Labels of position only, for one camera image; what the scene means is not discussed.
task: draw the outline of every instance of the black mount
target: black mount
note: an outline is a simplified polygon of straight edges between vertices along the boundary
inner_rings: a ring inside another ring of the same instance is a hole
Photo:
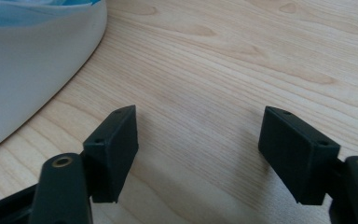
[[[83,148],[47,160],[37,185],[1,200],[0,223],[90,224],[90,197],[117,202],[138,151],[135,105],[112,112]]]
[[[333,224],[358,223],[358,156],[337,158],[340,145],[288,111],[267,106],[258,148],[298,203],[333,202]]]

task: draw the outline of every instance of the wood grain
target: wood grain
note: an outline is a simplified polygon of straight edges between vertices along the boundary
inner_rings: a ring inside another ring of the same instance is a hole
[[[358,1],[112,0],[100,46],[0,145],[0,199],[137,105],[140,150],[95,223],[328,223],[258,153],[264,107],[358,155]]]

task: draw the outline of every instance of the white container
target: white container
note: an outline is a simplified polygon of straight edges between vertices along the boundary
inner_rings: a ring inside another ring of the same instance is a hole
[[[77,72],[103,36],[104,0],[43,4],[0,1],[0,142]],[[13,20],[19,15],[23,20]]]

